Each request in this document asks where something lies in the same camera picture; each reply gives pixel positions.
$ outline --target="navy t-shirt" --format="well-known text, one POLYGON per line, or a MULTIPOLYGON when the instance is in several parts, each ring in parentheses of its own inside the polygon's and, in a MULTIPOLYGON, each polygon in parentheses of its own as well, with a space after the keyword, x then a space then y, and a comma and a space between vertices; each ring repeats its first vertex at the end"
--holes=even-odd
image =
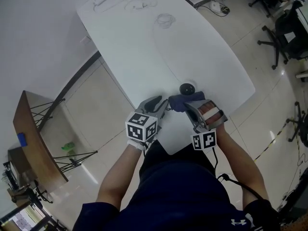
POLYGON ((122 211, 108 203, 84 204, 73 231, 247 231, 262 230, 263 222, 271 219, 262 201, 239 211, 206 168, 174 160, 146 170, 122 211))

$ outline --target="white floor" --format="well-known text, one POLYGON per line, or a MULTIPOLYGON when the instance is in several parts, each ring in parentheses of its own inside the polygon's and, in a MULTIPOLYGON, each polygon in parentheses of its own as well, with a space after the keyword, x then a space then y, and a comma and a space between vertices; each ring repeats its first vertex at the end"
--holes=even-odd
MULTIPOLYGON (((263 25, 273 27, 274 24, 266 18, 259 4, 248 7, 251 1, 225 0, 231 12, 223 18, 215 16, 206 8, 200 8, 199 12, 230 45, 256 88, 255 94, 230 115, 226 124, 227 132, 255 159, 276 137, 286 118, 294 117, 294 102, 299 101, 302 109, 306 109, 306 104, 305 85, 294 77, 302 69, 303 63, 291 60, 284 65, 280 61, 277 69, 272 70, 274 49, 266 45, 259 46, 257 41, 269 40, 261 28, 263 25)), ((101 181, 125 149, 127 138, 124 121, 133 109, 108 74, 108 66, 102 58, 67 93, 61 108, 73 130, 73 135, 62 139, 61 143, 75 138, 87 151, 99 150, 81 167, 67 173, 69 182, 52 193, 54 204, 46 205, 54 216, 71 229, 82 204, 95 201, 101 181)), ((287 141, 293 130, 292 124, 287 125, 272 146, 256 161, 274 208, 281 205, 284 194, 296 187, 300 174, 308 166, 303 163, 297 167, 298 157, 306 148, 300 142, 299 152, 296 140, 292 143, 287 141)), ((232 174, 221 150, 217 148, 216 151, 219 161, 217 174, 232 174)), ((207 156, 215 163, 212 152, 207 156)), ((138 171, 142 160, 143 156, 122 208, 128 204, 138 187, 138 171)), ((231 202, 240 209, 241 189, 229 182, 223 182, 223 185, 231 202)))

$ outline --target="wristband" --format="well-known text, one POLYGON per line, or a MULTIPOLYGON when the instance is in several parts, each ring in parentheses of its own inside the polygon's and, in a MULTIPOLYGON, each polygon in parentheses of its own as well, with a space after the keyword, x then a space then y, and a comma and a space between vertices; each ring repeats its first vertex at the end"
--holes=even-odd
POLYGON ((135 142, 133 140, 128 140, 127 144, 130 144, 130 145, 136 147, 137 149, 139 149, 141 151, 145 151, 145 149, 146 149, 145 146, 143 146, 142 144, 135 142))

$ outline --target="black ball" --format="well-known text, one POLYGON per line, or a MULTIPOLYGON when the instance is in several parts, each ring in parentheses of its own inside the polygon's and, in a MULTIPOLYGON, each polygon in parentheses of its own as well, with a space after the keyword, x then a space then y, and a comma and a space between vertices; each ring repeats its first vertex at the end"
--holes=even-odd
POLYGON ((180 86, 180 93, 182 95, 192 95, 194 94, 195 92, 195 88, 192 84, 189 84, 189 83, 184 83, 180 86))

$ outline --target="black and white marker cube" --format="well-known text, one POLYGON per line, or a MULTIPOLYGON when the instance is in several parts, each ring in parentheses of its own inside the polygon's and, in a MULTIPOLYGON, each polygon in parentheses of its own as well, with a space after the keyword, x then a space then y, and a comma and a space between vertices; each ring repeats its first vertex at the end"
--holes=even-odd
POLYGON ((125 122, 126 135, 130 139, 146 142, 157 133, 157 118, 131 112, 125 122))
POLYGON ((216 129, 211 131, 191 135, 192 145, 195 150, 212 149, 217 145, 216 129))

